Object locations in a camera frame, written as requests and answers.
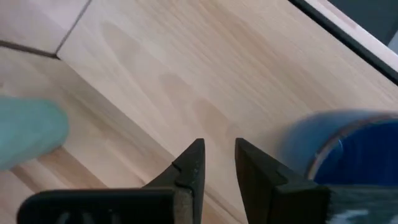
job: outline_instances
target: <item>black plastic jaw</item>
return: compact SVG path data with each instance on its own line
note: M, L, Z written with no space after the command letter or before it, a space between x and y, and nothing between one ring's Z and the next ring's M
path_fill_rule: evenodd
M18 224L122 224L201 222L205 143L194 141L163 173L141 189L53 190L29 197Z
M236 140L235 161L250 224L325 222L327 187L304 179L241 138Z

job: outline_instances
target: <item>teal glove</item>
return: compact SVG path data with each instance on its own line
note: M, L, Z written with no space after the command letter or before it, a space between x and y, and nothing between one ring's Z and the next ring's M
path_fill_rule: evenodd
M0 170L61 146L68 118L48 100L0 96Z

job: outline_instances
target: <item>light wood surface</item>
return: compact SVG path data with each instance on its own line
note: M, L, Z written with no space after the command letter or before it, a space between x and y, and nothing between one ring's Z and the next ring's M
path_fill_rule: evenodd
M341 12L328 0L306 0L312 7L331 20L375 56L379 57L395 71L398 71L398 55L388 46L377 40L367 30Z
M173 156L205 138L206 193L242 223L236 137L280 159L284 131L306 115L398 110L395 85L288 1L93 1L58 56L127 133Z
M0 40L55 53L88 0L0 0Z
M70 123L70 135L62 147L9 171L0 171L1 224L15 223L19 205L35 192L141 187L174 160L132 123L129 128L134 131L113 129L112 120L122 122L126 118L98 97L65 63L0 48L0 66L0 94L53 100L67 112ZM85 97L78 99L73 94L96 97L92 102L84 102ZM116 118L108 119L106 113ZM237 223L207 194L203 222Z

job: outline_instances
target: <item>wooden board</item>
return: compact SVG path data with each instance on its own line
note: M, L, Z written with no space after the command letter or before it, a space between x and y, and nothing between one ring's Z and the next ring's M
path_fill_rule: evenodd
M205 138L206 192L242 223L236 137L280 159L304 116L398 109L395 85L288 1L94 1L58 56L173 156Z
M53 100L67 112L70 123L69 137L61 148L10 171L0 171L1 224L15 223L19 205L34 192L141 187L174 160L138 127L129 125L134 132L124 133L121 128L121 132L115 131L110 119L102 122L100 118L111 111L115 120L125 119L106 100L96 97L95 104L84 104L73 97L69 91L86 96L95 92L65 63L0 48L0 66L0 94ZM236 221L206 195L203 222Z
M0 0L0 40L55 53L88 0Z
M398 55L388 46L377 40L367 30L363 29L354 20L341 12L328 0L306 0L312 7L331 20L340 29L358 41L375 56L388 64L395 71L398 71Z

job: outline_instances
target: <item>wood grain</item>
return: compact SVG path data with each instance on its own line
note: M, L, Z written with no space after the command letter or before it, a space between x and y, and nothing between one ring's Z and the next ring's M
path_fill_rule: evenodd
M55 53L88 0L0 0L0 40Z
M0 223L15 223L19 205L34 192L141 187L175 159L64 62L0 48L0 67L0 94L53 100L70 123L61 148L0 172ZM202 220L237 223L207 194Z
M340 29L358 41L375 56L388 64L395 71L398 71L398 55L388 46L377 40L367 30L363 29L355 21L332 5L328 0L306 0L312 7L331 20Z
M205 138L207 196L242 223L236 137L277 157L304 116L398 109L395 85L288 1L94 1L58 56L125 133L173 156Z

